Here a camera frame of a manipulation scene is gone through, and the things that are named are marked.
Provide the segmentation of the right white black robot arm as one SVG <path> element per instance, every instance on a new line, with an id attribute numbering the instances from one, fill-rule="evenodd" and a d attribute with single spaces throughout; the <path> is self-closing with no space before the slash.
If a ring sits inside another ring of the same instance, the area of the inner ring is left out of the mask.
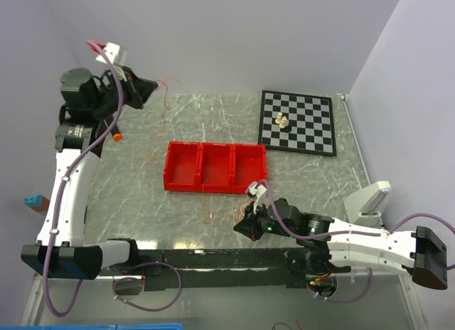
<path id="1" fill-rule="evenodd" d="M 309 254 L 305 265 L 316 274 L 344 267 L 409 274 L 422 287 L 448 287 L 446 246 L 430 228 L 388 231 L 353 225 L 337 218 L 303 213 L 280 198 L 270 206 L 245 209 L 235 232 L 257 241 L 265 233 L 292 237 Z"/>

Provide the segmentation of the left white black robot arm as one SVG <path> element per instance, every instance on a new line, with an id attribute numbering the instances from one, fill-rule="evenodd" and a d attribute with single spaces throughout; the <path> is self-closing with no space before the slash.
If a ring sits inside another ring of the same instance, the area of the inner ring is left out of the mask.
<path id="1" fill-rule="evenodd" d="M 115 134 L 118 91 L 110 71 L 96 77 L 86 68 L 61 77 L 59 127 L 55 133 L 56 171 L 43 227 L 21 259 L 42 277 L 93 280 L 107 267 L 126 275 L 140 266 L 137 243 L 129 238 L 85 242 L 87 199 L 102 154 L 103 133 Z"/>

